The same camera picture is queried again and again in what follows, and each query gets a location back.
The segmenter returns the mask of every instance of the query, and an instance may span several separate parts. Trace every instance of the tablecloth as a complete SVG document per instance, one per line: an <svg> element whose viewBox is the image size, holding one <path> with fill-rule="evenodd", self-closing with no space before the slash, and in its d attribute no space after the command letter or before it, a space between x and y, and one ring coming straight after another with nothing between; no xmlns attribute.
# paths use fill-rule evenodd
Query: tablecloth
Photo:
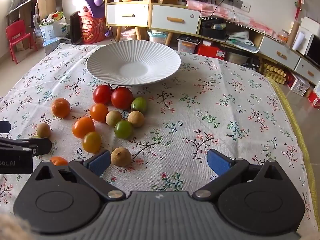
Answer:
<svg viewBox="0 0 320 240"><path fill-rule="evenodd" d="M68 161L87 159L81 140L71 127L88 115L92 92L102 82L90 76L86 62L101 46L60 44L2 98L0 118L12 129L2 137L29 138L40 123L52 129L52 149L34 157L34 168L43 159L62 156ZM131 190L190 193L215 179L206 162L211 148L254 164L276 159L305 203L299 233L317 230L302 152L274 89L264 76L245 67L215 58L178 52L180 69L170 78L131 87L134 96L148 101L145 124L128 140L113 128L95 122L102 137L101 149L126 147L132 165L111 165L103 178L127 194ZM71 113L65 119L51 113L56 98L66 98ZM123 118L129 112L121 111ZM0 211L12 212L15 198L29 175L0 176Z"/></svg>

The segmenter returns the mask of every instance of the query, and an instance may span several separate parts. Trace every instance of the drawer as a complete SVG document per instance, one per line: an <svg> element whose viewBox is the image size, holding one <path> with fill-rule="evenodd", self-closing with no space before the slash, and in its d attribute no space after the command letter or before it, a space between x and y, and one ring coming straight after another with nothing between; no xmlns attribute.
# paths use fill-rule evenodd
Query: drawer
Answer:
<svg viewBox="0 0 320 240"><path fill-rule="evenodd" d="M308 79L313 84L318 84L320 81L320 70L315 68L309 62L304 60L302 57L299 59L295 72Z"/></svg>
<svg viewBox="0 0 320 240"><path fill-rule="evenodd" d="M276 60L292 70L294 70L300 58L300 56L293 51L266 36L263 37L259 49L263 55Z"/></svg>
<svg viewBox="0 0 320 240"><path fill-rule="evenodd" d="M200 12L179 7L154 5L152 7L152 29L166 29L197 34Z"/></svg>
<svg viewBox="0 0 320 240"><path fill-rule="evenodd" d="M148 4L109 4L107 23L120 26L148 26Z"/></svg>

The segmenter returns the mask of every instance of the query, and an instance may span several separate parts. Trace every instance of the plastic child's chair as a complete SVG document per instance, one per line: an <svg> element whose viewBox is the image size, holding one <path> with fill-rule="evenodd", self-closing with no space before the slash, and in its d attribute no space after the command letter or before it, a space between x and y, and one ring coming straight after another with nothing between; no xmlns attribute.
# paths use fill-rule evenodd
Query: plastic child's chair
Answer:
<svg viewBox="0 0 320 240"><path fill-rule="evenodd" d="M30 49L31 46L34 45L35 49L38 50L37 45L30 33L26 33L26 27L24 25L23 20L16 21L9 25L6 29L5 32L7 34L7 38L9 40L9 48L10 48L10 54L11 54L11 59L12 61L15 61L16 64L18 64L16 56L14 54L14 49L13 46L22 41L23 39L29 39L30 40Z"/></svg>

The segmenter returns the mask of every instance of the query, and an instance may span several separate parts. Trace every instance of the gray ridged panel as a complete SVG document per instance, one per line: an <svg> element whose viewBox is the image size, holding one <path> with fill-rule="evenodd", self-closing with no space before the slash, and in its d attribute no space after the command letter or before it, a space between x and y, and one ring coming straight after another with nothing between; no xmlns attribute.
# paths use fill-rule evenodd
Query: gray ridged panel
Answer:
<svg viewBox="0 0 320 240"><path fill-rule="evenodd" d="M261 237L226 224L212 204L192 199L188 192L134 191L131 196L105 206L86 228L41 240L296 240L296 233Z"/></svg>

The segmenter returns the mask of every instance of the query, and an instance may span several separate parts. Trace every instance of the white bowl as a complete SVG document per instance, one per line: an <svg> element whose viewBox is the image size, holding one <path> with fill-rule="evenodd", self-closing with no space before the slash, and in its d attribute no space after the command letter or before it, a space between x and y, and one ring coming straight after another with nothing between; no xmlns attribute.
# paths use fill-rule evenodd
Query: white bowl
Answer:
<svg viewBox="0 0 320 240"><path fill-rule="evenodd" d="M179 55L168 46L152 41L120 41L92 53L87 70L108 84L134 86L164 80L180 65Z"/></svg>

